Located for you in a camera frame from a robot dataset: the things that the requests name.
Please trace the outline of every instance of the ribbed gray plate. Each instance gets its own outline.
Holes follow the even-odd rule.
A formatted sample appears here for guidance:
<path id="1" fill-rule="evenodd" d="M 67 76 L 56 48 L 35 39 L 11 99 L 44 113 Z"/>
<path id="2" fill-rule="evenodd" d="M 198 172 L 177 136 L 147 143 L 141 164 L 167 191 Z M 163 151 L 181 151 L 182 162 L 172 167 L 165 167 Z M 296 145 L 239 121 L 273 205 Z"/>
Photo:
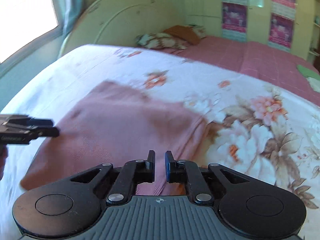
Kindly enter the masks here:
<path id="1" fill-rule="evenodd" d="M 23 236 L 21 240 L 31 240 Z M 187 196 L 133 196 L 109 207 L 89 230 L 70 240 L 245 240 L 226 228 L 209 207 L 193 205 Z M 299 240 L 292 236 L 287 240 Z"/>

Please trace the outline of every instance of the cream headboard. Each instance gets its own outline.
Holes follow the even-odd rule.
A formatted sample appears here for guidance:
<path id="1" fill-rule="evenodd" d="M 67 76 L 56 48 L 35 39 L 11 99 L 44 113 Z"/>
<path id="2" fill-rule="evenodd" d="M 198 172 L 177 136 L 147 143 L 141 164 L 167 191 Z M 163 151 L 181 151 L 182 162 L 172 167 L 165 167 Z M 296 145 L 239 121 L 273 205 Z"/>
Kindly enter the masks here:
<path id="1" fill-rule="evenodd" d="M 183 24 L 164 0 L 97 0 L 79 18 L 63 42 L 59 57 L 85 44 L 135 47 L 135 38 Z"/>

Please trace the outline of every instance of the pink bedsheet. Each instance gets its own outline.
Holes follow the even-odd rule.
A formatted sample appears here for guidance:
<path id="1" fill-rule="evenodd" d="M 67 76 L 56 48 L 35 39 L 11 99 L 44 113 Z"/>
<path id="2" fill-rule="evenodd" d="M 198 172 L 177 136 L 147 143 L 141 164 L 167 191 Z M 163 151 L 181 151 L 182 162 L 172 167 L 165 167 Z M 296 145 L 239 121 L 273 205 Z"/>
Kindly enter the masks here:
<path id="1" fill-rule="evenodd" d="M 267 45 L 208 36 L 197 46 L 189 46 L 185 50 L 165 49 L 164 52 L 267 81 L 320 106 L 320 93 L 312 90 L 296 66 L 301 64 L 318 71 L 302 58 Z"/>

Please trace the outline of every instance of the sunlight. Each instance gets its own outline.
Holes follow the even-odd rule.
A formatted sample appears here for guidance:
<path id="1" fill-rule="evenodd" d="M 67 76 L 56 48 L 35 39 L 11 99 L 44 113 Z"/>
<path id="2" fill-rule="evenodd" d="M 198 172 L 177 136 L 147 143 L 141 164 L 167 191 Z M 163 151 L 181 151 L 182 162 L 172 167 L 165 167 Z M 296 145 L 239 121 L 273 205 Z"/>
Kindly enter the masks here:
<path id="1" fill-rule="evenodd" d="M 0 63 L 57 26 L 52 0 L 0 0 Z"/>

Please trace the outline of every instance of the floral bedsheet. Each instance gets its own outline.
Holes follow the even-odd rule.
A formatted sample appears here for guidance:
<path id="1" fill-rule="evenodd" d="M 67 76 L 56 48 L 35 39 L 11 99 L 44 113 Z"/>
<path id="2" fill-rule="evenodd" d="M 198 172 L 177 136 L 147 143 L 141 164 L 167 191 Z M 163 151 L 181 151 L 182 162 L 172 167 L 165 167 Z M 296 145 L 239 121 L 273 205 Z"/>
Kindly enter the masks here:
<path id="1" fill-rule="evenodd" d="M 300 231 L 320 239 L 319 107 L 267 82 L 185 58 L 118 81 L 207 117 L 211 145 L 198 165 L 220 163 L 286 189 L 307 208 Z"/>
<path id="2" fill-rule="evenodd" d="M 86 45 L 42 71 L 2 113 L 58 122 L 104 80 L 203 114 L 211 132 L 205 154 L 195 156 L 198 165 L 220 163 L 296 194 L 307 207 L 300 237 L 320 240 L 319 107 L 267 82 L 161 52 Z M 1 239 L 16 240 L 11 208 L 41 142 L 9 147 L 0 182 Z"/>

